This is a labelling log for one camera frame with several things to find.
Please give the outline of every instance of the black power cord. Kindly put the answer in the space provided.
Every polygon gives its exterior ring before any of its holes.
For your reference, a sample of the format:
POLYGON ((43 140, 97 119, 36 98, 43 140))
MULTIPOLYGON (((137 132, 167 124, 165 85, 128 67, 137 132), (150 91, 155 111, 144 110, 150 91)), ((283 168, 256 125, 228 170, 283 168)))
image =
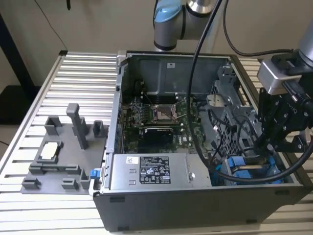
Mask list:
POLYGON ((188 87, 187 87, 187 94, 186 94, 186 110, 187 110, 187 120, 188 120, 188 126, 189 126, 189 131, 192 137, 192 140, 194 142, 195 145, 195 149, 201 159, 201 161, 203 162, 203 164, 212 172, 217 173, 221 178, 224 178, 226 180, 229 181, 233 181, 233 182, 239 182, 239 183, 248 183, 248 184, 262 184, 262 183, 267 183, 267 182, 273 182, 279 179, 282 179, 286 176, 289 176, 290 174, 294 173, 296 170, 299 169, 299 167, 301 167, 303 165, 303 163, 310 157, 310 155, 313 153, 313 141, 310 142, 308 148, 306 149, 306 151, 302 154, 302 156, 289 168, 287 168, 286 170, 278 173, 278 174, 274 174, 272 176, 269 177, 265 177, 265 178, 260 178, 260 179, 246 179, 246 178, 240 178, 240 177, 234 177, 234 176, 230 176, 227 174, 223 174, 219 171, 217 171, 214 166, 210 165, 208 160, 205 159, 202 150, 200 148, 199 145, 199 141, 197 136, 195 135, 194 129, 192 128, 192 117, 191 117, 191 112, 190 112, 190 96, 191 96, 191 85, 192 85, 192 79, 193 79, 193 75, 194 75, 194 71, 195 71, 195 66, 197 63, 197 59, 201 50, 201 47, 204 43, 204 40, 206 38, 206 35, 212 25, 212 22, 215 18, 215 15, 220 7, 222 3, 222 0, 217 0, 212 13, 206 23, 206 26, 204 28, 204 31, 200 37, 200 40, 198 42, 194 57, 192 59, 192 66, 191 66, 191 71, 190 71, 190 77, 189 77, 189 83, 188 83, 188 87))
POLYGON ((260 52, 255 52, 255 53, 243 53, 241 51, 238 51, 235 46, 232 44, 230 41, 229 35, 227 33, 226 29, 226 10, 228 6, 228 0, 225 2, 225 7, 223 11, 223 29, 224 29, 224 34, 226 37, 226 40, 230 47, 233 49, 234 52, 236 52, 238 55, 245 56, 245 57, 252 57, 252 56, 261 56, 261 55, 268 55, 268 54, 276 54, 276 53, 292 53, 293 49, 278 49, 278 50, 267 50, 267 51, 260 51, 260 52))
POLYGON ((155 7, 153 9, 153 28, 155 28, 155 14, 156 14, 156 9, 157 9, 157 3, 158 3, 158 0, 156 0, 155 2, 155 7))
POLYGON ((9 144, 6 143, 6 142, 0 141, 0 143, 3 143, 3 144, 5 144, 5 145, 9 146, 9 144))
POLYGON ((53 30, 53 32, 55 33, 55 35, 57 35, 57 37, 60 39, 61 43, 63 44, 63 46, 65 47, 66 50, 67 46, 65 46, 65 43, 63 42, 63 40, 61 39, 61 37, 59 36, 59 34, 54 30, 54 28, 52 27, 50 21, 48 20, 48 17, 45 15, 43 9, 40 7, 40 5, 38 4, 37 0, 34 0, 34 2, 36 3, 36 5, 39 7, 39 9, 41 10, 42 14, 44 15, 45 19, 48 21, 48 24, 50 26, 50 28, 53 30))

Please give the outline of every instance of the white component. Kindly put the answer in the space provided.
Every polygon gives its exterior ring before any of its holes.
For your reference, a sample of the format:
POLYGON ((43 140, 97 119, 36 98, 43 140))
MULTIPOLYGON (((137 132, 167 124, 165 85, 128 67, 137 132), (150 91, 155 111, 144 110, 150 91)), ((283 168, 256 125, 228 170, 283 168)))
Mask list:
POLYGON ((126 164, 138 164, 138 163, 139 163, 139 157, 127 156, 126 164))
POLYGON ((218 128, 218 126, 216 126, 216 125, 213 127, 213 130, 214 130, 215 132, 217 132, 218 129, 219 129, 219 128, 218 128))
POLYGON ((51 160, 58 148, 57 142, 48 142, 44 145, 43 150, 41 151, 41 158, 46 160, 51 160))
POLYGON ((167 68, 168 69, 174 69, 175 68, 175 63, 167 63, 167 68))

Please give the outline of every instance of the gray post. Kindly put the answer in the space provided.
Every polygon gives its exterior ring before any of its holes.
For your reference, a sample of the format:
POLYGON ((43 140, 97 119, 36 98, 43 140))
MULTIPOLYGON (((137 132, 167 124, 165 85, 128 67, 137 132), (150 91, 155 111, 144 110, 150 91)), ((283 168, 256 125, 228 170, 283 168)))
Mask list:
POLYGON ((77 134, 77 139, 81 149, 86 149, 88 147, 87 140, 85 137, 85 132, 78 115, 79 105, 78 104, 68 104, 67 115, 72 119, 73 130, 77 134))

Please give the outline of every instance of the sticker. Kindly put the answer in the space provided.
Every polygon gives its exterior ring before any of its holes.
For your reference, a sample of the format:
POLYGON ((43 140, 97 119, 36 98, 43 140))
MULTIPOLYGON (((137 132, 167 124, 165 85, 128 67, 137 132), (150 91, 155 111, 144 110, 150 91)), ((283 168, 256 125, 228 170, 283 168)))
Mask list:
POLYGON ((142 184, 170 184, 168 157, 140 157, 139 181, 142 184))
POLYGON ((126 164, 138 164, 138 163, 139 163, 139 157, 127 156, 126 164))
POLYGON ((167 68, 168 69, 174 69, 175 68, 175 63, 167 63, 167 68))

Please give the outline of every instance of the cable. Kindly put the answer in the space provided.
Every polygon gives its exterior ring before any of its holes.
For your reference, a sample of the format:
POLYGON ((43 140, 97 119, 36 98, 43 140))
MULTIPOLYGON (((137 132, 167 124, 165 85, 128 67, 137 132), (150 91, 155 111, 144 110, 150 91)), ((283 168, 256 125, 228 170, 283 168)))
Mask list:
POLYGON ((5 144, 5 145, 9 146, 9 144, 6 143, 6 142, 0 141, 0 143, 3 143, 3 144, 5 144))
POLYGON ((293 49, 278 49, 278 50, 268 50, 268 51, 260 51, 260 52, 255 52, 255 53, 243 53, 238 51, 235 46, 232 44, 230 41, 229 35, 227 33, 226 29, 226 10, 228 6, 228 0, 225 2, 225 7, 223 11, 223 29, 224 29, 224 34, 226 37, 226 40, 230 47, 233 49, 234 52, 236 52, 238 55, 245 56, 245 57, 252 57, 252 56, 261 56, 261 55, 268 55, 268 54, 276 54, 276 53, 292 53, 293 49))
POLYGON ((213 120, 212 120, 212 116, 213 116, 214 119, 215 119, 217 122, 219 122, 220 124, 222 124, 222 125, 228 127, 228 128, 231 129, 231 130, 233 129, 233 126, 232 126, 232 125, 230 125, 230 124, 224 122, 223 120, 221 120, 220 118, 218 118, 217 115, 213 112, 212 109, 208 109, 208 110, 207 110, 207 113, 208 113, 208 115, 209 115, 209 119, 210 119, 210 122, 211 122, 212 126, 214 125, 214 124, 213 124, 213 120))
POLYGON ((39 7, 39 9, 41 10, 41 12, 43 13, 45 19, 48 21, 48 24, 50 25, 50 28, 53 30, 53 32, 58 36, 58 38, 60 39, 61 43, 63 44, 63 46, 65 47, 66 50, 67 46, 65 46, 63 40, 60 38, 59 34, 54 30, 54 28, 52 27, 52 25, 50 24, 50 21, 48 20, 48 17, 45 15, 43 9, 40 7, 40 5, 38 4, 37 0, 34 0, 34 2, 37 4, 37 6, 39 7))
POLYGON ((156 0, 156 3, 155 3, 155 7, 153 9, 153 28, 155 28, 155 14, 156 14, 156 9, 157 9, 157 3, 158 3, 158 0, 156 0))
POLYGON ((212 159, 214 159, 215 156, 216 156, 216 154, 219 153, 219 151, 220 151, 220 149, 221 149, 221 146, 222 146, 222 144, 223 144, 222 133, 221 133, 220 130, 217 130, 217 132, 219 133, 221 139, 220 139, 219 146, 216 148, 215 153, 214 153, 213 156, 212 156, 212 159))
POLYGON ((219 171, 217 171, 215 169, 214 166, 210 165, 208 163, 208 161, 205 159, 202 150, 200 148, 199 145, 199 141, 197 136, 195 135, 194 129, 192 128, 192 117, 191 117, 191 112, 190 112, 190 96, 191 96, 191 85, 192 85, 192 79, 193 79, 193 75, 194 75, 194 71, 195 71, 195 66, 197 63, 197 59, 201 50, 201 47, 204 43, 204 40, 206 38, 206 35, 212 25, 212 22, 214 20, 214 17, 220 7, 222 3, 222 0, 217 0, 211 15, 209 16, 209 19, 206 23, 206 26, 204 28, 204 31, 200 37, 200 40, 198 42, 198 45, 196 47, 196 51, 194 54, 194 57, 192 59, 192 66, 191 66, 191 71, 190 71, 190 77, 189 77, 189 82, 188 82, 188 87, 187 87, 187 94, 186 94, 186 110, 187 110, 187 120, 188 120, 188 126, 189 126, 189 131, 192 137, 192 140, 194 142, 195 145, 195 149, 201 159, 201 161, 203 162, 203 164, 212 172, 217 173, 221 178, 224 178, 226 180, 229 181, 233 181, 233 182, 239 182, 239 183, 248 183, 248 184, 262 184, 262 183, 267 183, 267 182, 273 182, 279 179, 282 179, 292 173, 294 173, 296 170, 299 169, 299 167, 301 167, 303 165, 303 163, 310 157, 310 155, 313 153, 313 141, 310 142, 308 148, 306 149, 306 151, 302 154, 302 156, 289 168, 287 168, 286 170, 278 173, 278 174, 274 174, 272 176, 266 177, 266 178, 260 178, 260 179, 246 179, 246 178, 239 178, 239 177, 234 177, 234 176, 230 176, 227 174, 223 174, 219 171))

